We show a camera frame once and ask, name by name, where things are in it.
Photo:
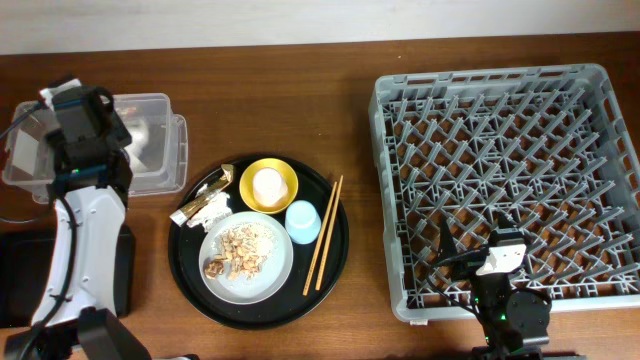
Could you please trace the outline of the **gold foil wrapper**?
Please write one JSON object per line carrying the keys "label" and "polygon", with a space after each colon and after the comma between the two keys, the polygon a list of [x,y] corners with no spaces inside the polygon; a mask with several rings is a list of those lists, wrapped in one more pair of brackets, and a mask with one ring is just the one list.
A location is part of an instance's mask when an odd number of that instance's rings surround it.
{"label": "gold foil wrapper", "polygon": [[182,206],[170,215],[170,219],[182,226],[191,219],[200,209],[206,206],[215,196],[228,187],[234,180],[235,166],[231,164],[222,164],[220,169],[222,175],[211,185],[208,185],[196,198],[186,205]]}

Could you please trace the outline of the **light blue cup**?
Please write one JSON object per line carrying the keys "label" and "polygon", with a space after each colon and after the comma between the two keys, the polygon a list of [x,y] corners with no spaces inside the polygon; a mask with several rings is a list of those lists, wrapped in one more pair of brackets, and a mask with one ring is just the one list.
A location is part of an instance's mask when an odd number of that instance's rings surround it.
{"label": "light blue cup", "polygon": [[285,214],[285,229],[294,243],[311,244],[317,239],[320,228],[318,212],[309,201],[297,200],[289,205]]}

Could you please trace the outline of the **yellow bowl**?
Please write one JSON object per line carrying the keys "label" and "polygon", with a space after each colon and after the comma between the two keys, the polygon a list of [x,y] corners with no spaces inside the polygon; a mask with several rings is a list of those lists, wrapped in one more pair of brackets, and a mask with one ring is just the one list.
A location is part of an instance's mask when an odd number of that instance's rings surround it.
{"label": "yellow bowl", "polygon": [[[288,187],[288,193],[275,207],[263,207],[256,202],[253,196],[253,177],[258,170],[265,167],[276,169]],[[239,182],[239,192],[244,203],[256,212],[269,215],[284,211],[296,198],[298,188],[299,182],[296,172],[287,162],[276,158],[262,158],[254,161],[243,171]]]}

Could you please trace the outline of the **food scraps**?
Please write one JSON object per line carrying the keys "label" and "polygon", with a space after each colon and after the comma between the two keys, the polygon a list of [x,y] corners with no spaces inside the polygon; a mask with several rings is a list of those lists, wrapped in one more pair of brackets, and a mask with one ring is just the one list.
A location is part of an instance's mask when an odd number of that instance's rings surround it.
{"label": "food scraps", "polygon": [[259,223],[241,223],[223,230],[214,238],[213,255],[205,262],[209,279],[225,275],[228,280],[257,275],[275,246],[275,234]]}

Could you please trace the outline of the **white round plate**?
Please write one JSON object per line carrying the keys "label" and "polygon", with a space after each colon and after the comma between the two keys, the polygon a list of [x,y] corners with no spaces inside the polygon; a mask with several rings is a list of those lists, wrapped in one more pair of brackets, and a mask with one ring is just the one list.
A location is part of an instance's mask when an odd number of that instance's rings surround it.
{"label": "white round plate", "polygon": [[[214,238],[223,230],[245,222],[265,225],[275,234],[274,249],[262,270],[250,279],[239,276],[235,280],[228,280],[225,275],[216,279],[207,278],[204,266],[213,255]],[[198,270],[206,288],[216,298],[234,305],[249,305],[271,297],[284,285],[292,270],[293,260],[293,245],[284,227],[268,215],[246,211],[220,221],[206,235],[200,248]]]}

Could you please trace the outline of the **white tissue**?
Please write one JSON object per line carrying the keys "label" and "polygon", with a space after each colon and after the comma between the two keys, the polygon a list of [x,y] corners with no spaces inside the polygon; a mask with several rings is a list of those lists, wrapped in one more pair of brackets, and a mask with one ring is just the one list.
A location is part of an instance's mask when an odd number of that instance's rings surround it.
{"label": "white tissue", "polygon": [[[200,187],[196,192],[196,196],[207,186]],[[226,188],[189,219],[186,222],[187,226],[190,228],[201,226],[204,232],[208,233],[217,223],[229,217],[232,214],[232,210],[228,205],[230,195],[226,192]]]}

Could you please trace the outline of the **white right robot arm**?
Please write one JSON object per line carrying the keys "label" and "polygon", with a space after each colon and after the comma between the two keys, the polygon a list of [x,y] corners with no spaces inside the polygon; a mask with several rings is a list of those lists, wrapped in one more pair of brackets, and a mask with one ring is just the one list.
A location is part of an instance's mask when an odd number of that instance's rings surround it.
{"label": "white right robot arm", "polygon": [[521,269],[530,241],[524,231],[500,213],[488,243],[450,258],[452,278],[471,286],[474,316],[486,345],[471,351],[473,359],[541,359],[549,342],[551,298],[541,291],[515,288],[510,277]]}

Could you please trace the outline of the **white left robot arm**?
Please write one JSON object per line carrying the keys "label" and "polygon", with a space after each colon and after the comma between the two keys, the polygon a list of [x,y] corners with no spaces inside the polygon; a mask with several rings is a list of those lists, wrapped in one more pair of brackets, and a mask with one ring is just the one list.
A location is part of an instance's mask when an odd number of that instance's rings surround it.
{"label": "white left robot arm", "polygon": [[147,348],[116,316],[115,280],[132,170],[132,137],[111,92],[68,76],[40,92],[36,110],[60,125],[47,137],[54,180],[47,191],[57,217],[48,280],[29,330],[8,337],[7,359],[147,359]]}

